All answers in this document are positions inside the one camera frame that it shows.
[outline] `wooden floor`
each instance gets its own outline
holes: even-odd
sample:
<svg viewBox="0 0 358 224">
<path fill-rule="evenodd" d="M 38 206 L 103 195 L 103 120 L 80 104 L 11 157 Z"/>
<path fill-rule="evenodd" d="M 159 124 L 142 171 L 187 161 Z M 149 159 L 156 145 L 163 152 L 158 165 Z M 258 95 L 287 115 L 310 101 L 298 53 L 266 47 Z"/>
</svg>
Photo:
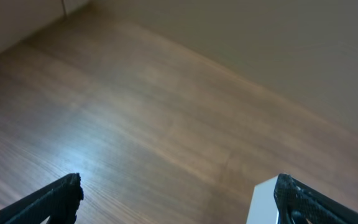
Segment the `wooden floor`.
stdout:
<svg viewBox="0 0 358 224">
<path fill-rule="evenodd" d="M 93 11 L 0 55 L 0 209 L 69 172 L 78 223 L 245 223 L 281 172 L 358 211 L 357 136 Z"/>
</svg>

